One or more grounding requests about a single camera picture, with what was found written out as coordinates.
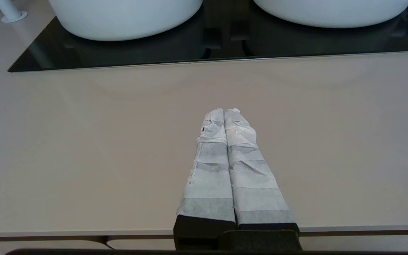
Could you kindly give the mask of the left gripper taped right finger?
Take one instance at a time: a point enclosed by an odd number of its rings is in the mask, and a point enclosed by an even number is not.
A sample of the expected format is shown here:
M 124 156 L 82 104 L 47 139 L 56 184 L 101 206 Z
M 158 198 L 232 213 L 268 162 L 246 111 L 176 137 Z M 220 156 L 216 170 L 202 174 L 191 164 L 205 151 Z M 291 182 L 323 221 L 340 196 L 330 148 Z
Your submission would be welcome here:
M 290 230 L 296 218 L 256 142 L 256 131 L 236 108 L 225 111 L 229 173 L 240 230 Z

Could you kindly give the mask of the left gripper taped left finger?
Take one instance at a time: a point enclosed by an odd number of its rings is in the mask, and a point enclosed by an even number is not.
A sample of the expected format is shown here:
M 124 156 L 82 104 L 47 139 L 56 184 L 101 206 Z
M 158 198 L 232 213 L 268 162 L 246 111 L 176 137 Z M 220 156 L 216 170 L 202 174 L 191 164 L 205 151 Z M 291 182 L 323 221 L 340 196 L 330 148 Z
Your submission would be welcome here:
M 176 250 L 216 250 L 236 229 L 222 108 L 205 115 L 197 150 L 174 224 Z

